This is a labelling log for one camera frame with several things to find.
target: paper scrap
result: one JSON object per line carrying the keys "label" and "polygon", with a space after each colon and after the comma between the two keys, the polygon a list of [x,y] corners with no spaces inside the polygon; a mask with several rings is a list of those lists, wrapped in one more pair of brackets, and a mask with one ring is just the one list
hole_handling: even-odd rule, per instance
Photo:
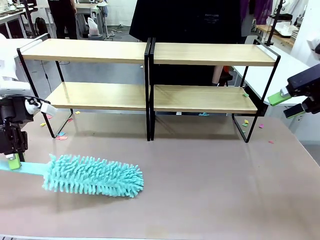
{"label": "paper scrap", "polygon": [[210,114],[204,112],[204,113],[199,113],[199,116],[210,116]]}
{"label": "paper scrap", "polygon": [[66,140],[68,137],[67,136],[57,136],[55,139],[57,140]]}

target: black cloth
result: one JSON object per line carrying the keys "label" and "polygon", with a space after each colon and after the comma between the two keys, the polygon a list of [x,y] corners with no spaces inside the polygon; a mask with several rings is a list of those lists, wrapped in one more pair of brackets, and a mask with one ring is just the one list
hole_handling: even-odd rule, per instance
{"label": "black cloth", "polygon": [[70,0],[48,0],[48,3],[56,27],[56,37],[77,39],[76,16]]}
{"label": "black cloth", "polygon": [[[146,42],[236,44],[239,0],[137,0],[130,35]],[[155,65],[154,83],[211,86],[213,66]]]}

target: white wall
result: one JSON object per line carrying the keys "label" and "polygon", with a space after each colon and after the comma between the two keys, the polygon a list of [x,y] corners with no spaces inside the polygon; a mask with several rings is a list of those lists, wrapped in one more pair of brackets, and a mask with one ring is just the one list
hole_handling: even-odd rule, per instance
{"label": "white wall", "polygon": [[[47,4],[47,0],[37,0],[38,5]],[[107,25],[119,25],[131,26],[132,18],[134,16],[137,0],[108,0],[108,17],[106,19]],[[35,22],[37,17],[43,18],[48,23],[46,11],[39,9],[37,12],[31,14],[32,22]]]}
{"label": "white wall", "polygon": [[[304,20],[291,51],[293,57],[310,67],[320,63],[319,59],[314,57],[306,41],[308,36],[313,32],[318,32],[320,34],[319,9],[320,0],[309,0]],[[302,142],[320,144],[320,113],[305,114],[295,135]]]}

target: gray floor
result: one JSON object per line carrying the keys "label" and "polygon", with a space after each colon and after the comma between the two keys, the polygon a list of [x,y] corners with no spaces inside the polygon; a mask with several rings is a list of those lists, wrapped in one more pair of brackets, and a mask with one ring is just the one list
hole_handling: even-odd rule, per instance
{"label": "gray floor", "polygon": [[[129,28],[123,27],[122,32],[115,32],[114,41],[137,42],[137,39],[129,35]],[[92,50],[95,49],[95,42],[92,41]],[[50,87],[54,90],[60,83],[60,76],[53,61],[29,60],[27,61],[28,69],[34,81],[35,87],[41,98],[46,98],[50,94]],[[64,80],[67,82],[92,82],[92,83],[120,83],[120,84],[144,84],[144,69],[138,64],[118,64],[118,63],[82,63],[82,62],[61,62],[60,67],[63,73]],[[45,72],[48,76],[49,84],[45,77]],[[106,110],[90,110],[88,112],[116,112]],[[320,145],[305,145],[304,146],[312,157],[320,164]]]}

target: white plastic bag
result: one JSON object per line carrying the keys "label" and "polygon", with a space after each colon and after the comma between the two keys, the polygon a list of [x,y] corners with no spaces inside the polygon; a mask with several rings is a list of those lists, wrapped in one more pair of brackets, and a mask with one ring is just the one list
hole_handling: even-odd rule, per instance
{"label": "white plastic bag", "polygon": [[88,17],[88,25],[89,25],[90,36],[98,36],[99,35],[98,25],[90,17]]}

